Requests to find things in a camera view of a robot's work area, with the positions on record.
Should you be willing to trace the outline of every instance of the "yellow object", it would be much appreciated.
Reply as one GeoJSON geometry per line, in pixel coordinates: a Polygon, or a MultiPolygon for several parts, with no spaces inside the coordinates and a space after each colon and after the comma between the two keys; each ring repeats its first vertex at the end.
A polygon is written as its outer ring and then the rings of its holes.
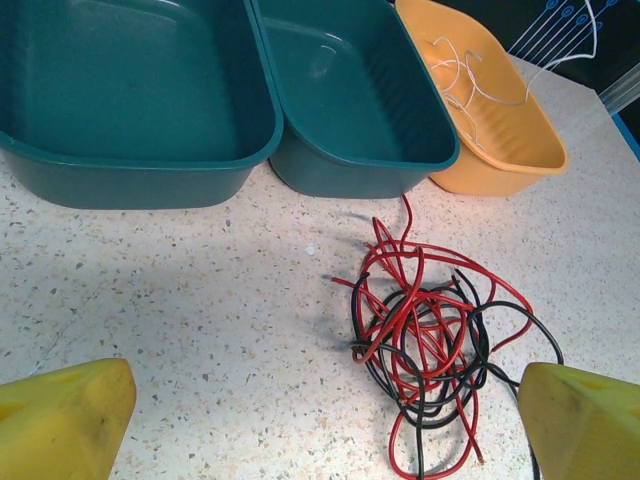
{"type": "Polygon", "coordinates": [[[640,478],[640,386],[534,363],[520,415],[545,480],[640,478]]]}
{"type": "Polygon", "coordinates": [[[0,480],[106,480],[135,402],[122,359],[0,386],[0,480]]]}
{"type": "MultiPolygon", "coordinates": [[[[505,102],[524,100],[526,84],[495,37],[473,18],[428,0],[396,0],[396,9],[425,66],[441,90],[462,105],[473,91],[464,67],[456,81],[455,63],[432,68],[440,62],[460,61],[467,52],[477,85],[505,102]]],[[[542,177],[564,172],[567,152],[551,122],[533,95],[519,106],[507,106],[474,93],[467,112],[445,100],[460,136],[460,157],[449,169],[431,175],[445,190],[471,195],[511,195],[542,177]]]]}

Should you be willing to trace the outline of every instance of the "black wire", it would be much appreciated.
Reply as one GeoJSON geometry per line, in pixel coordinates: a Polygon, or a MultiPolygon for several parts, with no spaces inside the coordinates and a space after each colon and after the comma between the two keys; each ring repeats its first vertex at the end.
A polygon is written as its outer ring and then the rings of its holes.
{"type": "MultiPolygon", "coordinates": [[[[433,381],[441,383],[440,390],[434,400],[426,400],[426,387],[424,379],[422,377],[422,371],[406,351],[406,337],[409,326],[412,322],[415,322],[416,320],[419,321],[421,318],[424,318],[425,316],[433,313],[433,310],[429,304],[423,305],[421,310],[419,310],[419,307],[416,308],[417,319],[415,318],[413,313],[407,316],[407,319],[402,325],[402,329],[400,331],[400,349],[395,348],[387,343],[393,335],[392,333],[389,333],[382,339],[382,343],[380,343],[377,348],[377,358],[379,360],[380,367],[378,367],[372,359],[369,359],[365,362],[365,366],[375,382],[389,397],[394,400],[402,416],[416,430],[418,480],[423,480],[425,478],[422,430],[434,430],[443,428],[460,416],[460,409],[454,409],[446,417],[441,419],[432,420],[429,422],[425,422],[425,419],[433,419],[439,416],[442,412],[442,409],[445,406],[449,405],[451,402],[455,401],[455,399],[458,397],[461,397],[461,402],[464,409],[473,397],[473,392],[482,389],[486,384],[488,372],[493,374],[499,380],[503,381],[509,387],[516,400],[516,403],[518,401],[517,388],[520,386],[520,383],[512,380],[502,368],[489,361],[491,346],[489,341],[489,334],[485,327],[483,316],[483,314],[487,310],[496,307],[510,308],[527,317],[529,321],[531,321],[536,327],[540,329],[540,331],[551,344],[551,347],[556,354],[557,363],[560,365],[564,364],[564,357],[557,341],[555,340],[553,335],[551,335],[549,330],[544,326],[544,324],[540,320],[538,320],[531,312],[529,312],[521,305],[513,302],[493,301],[483,304],[480,301],[480,297],[476,288],[469,281],[469,279],[458,269],[455,270],[455,274],[462,280],[462,282],[471,292],[471,296],[473,297],[473,305],[475,305],[475,308],[467,314],[466,321],[469,330],[469,337],[471,339],[475,354],[473,359],[467,362],[466,366],[456,365],[454,361],[451,365],[451,368],[446,372],[446,374],[432,378],[433,381]],[[412,378],[411,381],[417,383],[418,385],[419,398],[416,402],[407,404],[402,400],[402,396],[400,395],[400,392],[398,390],[399,387],[391,379],[391,375],[389,374],[384,355],[385,351],[391,353],[392,356],[398,355],[411,370],[407,371],[407,369],[404,368],[405,372],[412,378]],[[455,388],[453,388],[452,386],[454,381],[457,383],[455,388]]],[[[351,294],[351,320],[356,336],[356,340],[351,342],[351,347],[356,355],[364,355],[367,349],[372,344],[371,340],[364,337],[364,332],[361,330],[360,322],[358,321],[358,295],[360,293],[360,288],[368,277],[369,273],[365,273],[364,275],[362,275],[354,285],[351,294]]],[[[452,276],[452,282],[455,288],[448,286],[439,286],[431,290],[421,288],[420,291],[424,293],[449,293],[451,295],[457,296],[462,302],[468,305],[472,305],[467,295],[464,293],[464,290],[462,289],[462,286],[456,276],[452,276]]],[[[384,305],[384,307],[388,310],[388,313],[385,314],[385,310],[382,307],[377,308],[374,311],[374,315],[369,324],[369,329],[380,325],[379,331],[382,331],[387,324],[394,320],[394,317],[396,316],[398,311],[401,310],[408,301],[411,301],[411,299],[407,298],[406,293],[402,290],[391,293],[382,302],[382,305],[384,305]]],[[[456,307],[452,304],[441,304],[440,308],[446,309],[456,307]]],[[[453,339],[451,339],[446,334],[443,335],[445,344],[449,352],[456,349],[458,345],[464,341],[464,338],[462,338],[461,330],[458,330],[453,339]]],[[[529,444],[529,451],[531,454],[533,478],[534,480],[540,480],[540,468],[531,444],[529,444]]]]}

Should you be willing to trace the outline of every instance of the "green plastic tub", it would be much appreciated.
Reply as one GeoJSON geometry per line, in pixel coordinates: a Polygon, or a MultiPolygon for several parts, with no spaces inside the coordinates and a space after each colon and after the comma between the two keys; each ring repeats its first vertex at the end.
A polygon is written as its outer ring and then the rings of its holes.
{"type": "Polygon", "coordinates": [[[453,123],[387,0],[253,5],[287,120],[271,157],[285,183],[390,198],[453,164],[453,123]]]}
{"type": "Polygon", "coordinates": [[[280,142],[249,0],[1,0],[0,149],[76,208],[223,202],[280,142]]]}

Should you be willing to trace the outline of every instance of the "white wire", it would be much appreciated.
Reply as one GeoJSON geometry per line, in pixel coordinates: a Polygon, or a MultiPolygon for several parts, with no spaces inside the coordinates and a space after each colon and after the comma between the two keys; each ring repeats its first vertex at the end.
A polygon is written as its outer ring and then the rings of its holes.
{"type": "Polygon", "coordinates": [[[451,88],[453,88],[453,86],[457,83],[459,77],[460,77],[460,67],[463,67],[466,71],[467,74],[469,75],[469,79],[471,80],[471,83],[473,84],[473,89],[471,91],[471,95],[469,96],[469,99],[467,100],[467,102],[464,104],[464,107],[462,107],[462,104],[456,100],[457,102],[457,107],[461,108],[465,114],[467,114],[467,116],[469,116],[469,113],[466,111],[466,108],[469,106],[469,104],[471,103],[471,100],[473,99],[473,96],[475,94],[475,92],[478,92],[480,95],[482,95],[485,98],[488,98],[489,100],[492,100],[494,102],[500,103],[502,105],[507,105],[507,106],[519,106],[522,105],[524,103],[527,102],[527,100],[529,100],[529,95],[531,93],[531,84],[533,83],[533,81],[538,78],[538,76],[544,72],[545,70],[548,70],[550,68],[553,68],[561,63],[564,62],[568,62],[570,60],[578,60],[580,58],[585,58],[585,59],[589,59],[589,60],[593,60],[596,57],[596,53],[598,52],[598,28],[596,25],[596,17],[595,14],[593,13],[593,8],[591,6],[591,1],[590,0],[584,0],[585,6],[587,7],[587,11],[589,12],[589,19],[591,22],[591,29],[593,32],[593,48],[591,53],[579,53],[579,54],[575,54],[575,55],[568,55],[562,58],[558,58],[556,60],[552,60],[551,62],[547,63],[544,67],[542,67],[532,78],[531,80],[529,80],[527,82],[527,90],[525,91],[525,96],[524,99],[520,102],[507,102],[505,100],[502,100],[500,98],[494,97],[493,95],[488,94],[487,92],[485,92],[484,90],[482,90],[482,88],[480,88],[478,86],[478,83],[476,82],[476,78],[475,75],[473,74],[473,71],[471,70],[471,66],[469,65],[469,57],[473,57],[478,61],[482,61],[482,57],[480,55],[478,55],[477,53],[468,50],[467,52],[465,52],[465,61],[464,63],[462,61],[460,61],[460,57],[458,56],[458,53],[455,49],[455,47],[453,46],[453,44],[445,37],[439,37],[437,38],[432,45],[436,45],[438,42],[440,41],[446,41],[447,44],[449,44],[449,46],[451,47],[451,50],[453,51],[454,55],[455,55],[455,60],[445,60],[442,62],[439,62],[433,66],[431,66],[432,69],[441,67],[441,66],[446,66],[446,65],[451,65],[452,63],[455,63],[457,65],[457,72],[456,72],[456,78],[454,80],[454,82],[449,85],[447,87],[446,90],[443,90],[444,92],[449,91],[451,88]]]}
{"type": "Polygon", "coordinates": [[[454,97],[453,95],[451,95],[450,93],[447,93],[444,95],[444,98],[447,99],[447,101],[449,103],[451,103],[454,107],[462,110],[462,112],[467,116],[467,118],[469,119],[469,121],[471,122],[471,124],[473,125],[473,135],[471,135],[468,132],[463,132],[467,137],[469,137],[471,139],[471,141],[473,143],[475,143],[478,147],[480,147],[482,150],[484,150],[485,152],[487,151],[486,148],[484,148],[482,146],[482,144],[480,143],[480,141],[478,140],[478,124],[476,124],[476,121],[473,119],[473,116],[469,113],[469,111],[467,110],[467,108],[462,105],[458,99],[456,97],[454,97]]]}

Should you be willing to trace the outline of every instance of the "table surface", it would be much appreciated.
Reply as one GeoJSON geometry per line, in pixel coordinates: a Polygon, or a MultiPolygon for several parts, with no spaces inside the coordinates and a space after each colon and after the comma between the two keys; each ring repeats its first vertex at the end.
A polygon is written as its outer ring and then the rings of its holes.
{"type": "MultiPolygon", "coordinates": [[[[409,194],[411,237],[512,283],[568,365],[640,382],[640,165],[594,92],[553,74],[534,91],[569,172],[511,198],[425,181],[409,194]]],[[[401,231],[399,200],[301,196],[265,164],[211,208],[76,211],[34,197],[0,163],[0,214],[0,383],[128,359],[138,402],[112,479],[395,478],[396,407],[352,362],[349,291],[327,276],[355,279],[370,217],[401,231]]],[[[426,278],[441,280],[436,270],[426,278]]],[[[522,319],[496,311],[487,321],[495,341],[522,319]]],[[[492,358],[519,377],[553,353],[531,331],[492,358]]],[[[452,478],[531,478],[517,409],[497,380],[480,408],[486,463],[472,457],[452,478]]],[[[459,424],[428,433],[427,466],[455,458],[464,440],[459,424]]],[[[414,449],[407,429],[400,458],[414,449]]]]}

